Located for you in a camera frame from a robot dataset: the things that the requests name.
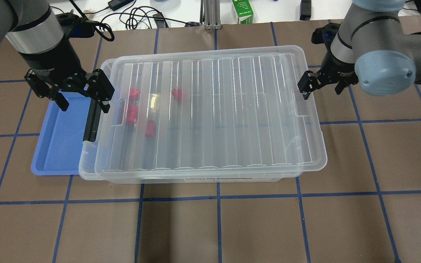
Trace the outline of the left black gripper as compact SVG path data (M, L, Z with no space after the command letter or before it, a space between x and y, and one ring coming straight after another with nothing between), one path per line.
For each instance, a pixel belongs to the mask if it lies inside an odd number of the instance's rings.
M87 87L85 95L96 102L105 114L110 111L110 100L115 92L110 80L101 69L86 73L67 37L62 37L59 43L45 52L19 54L30 67L24 79L37 97L48 98L60 110L67 111L68 100L60 93L57 84L69 77L84 76Z

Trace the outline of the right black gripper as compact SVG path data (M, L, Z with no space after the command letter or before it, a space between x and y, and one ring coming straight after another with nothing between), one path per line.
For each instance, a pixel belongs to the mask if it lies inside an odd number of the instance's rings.
M303 99L308 100L314 91L322 88L321 84L334 83L337 83L336 95L341 95L349 85L358 84L358 76L354 71L354 63L343 62L331 51L327 51L319 73L306 70L297 82L297 88Z

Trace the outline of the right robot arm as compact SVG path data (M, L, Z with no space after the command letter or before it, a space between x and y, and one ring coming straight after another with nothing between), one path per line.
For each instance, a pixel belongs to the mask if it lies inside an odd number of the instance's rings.
M342 23L311 35L326 55L318 72L307 70L297 86L304 99L326 85L341 94L359 84L372 96L398 94L421 85L421 32L405 34L399 20L404 0L354 0Z

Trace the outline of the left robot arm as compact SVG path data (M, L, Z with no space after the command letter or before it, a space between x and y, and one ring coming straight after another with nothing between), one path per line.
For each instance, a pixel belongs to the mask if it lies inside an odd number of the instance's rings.
M103 70L87 73L45 0L0 0L0 43L6 38L29 66L25 80L40 98L66 111L63 92L89 97L107 113L114 87Z

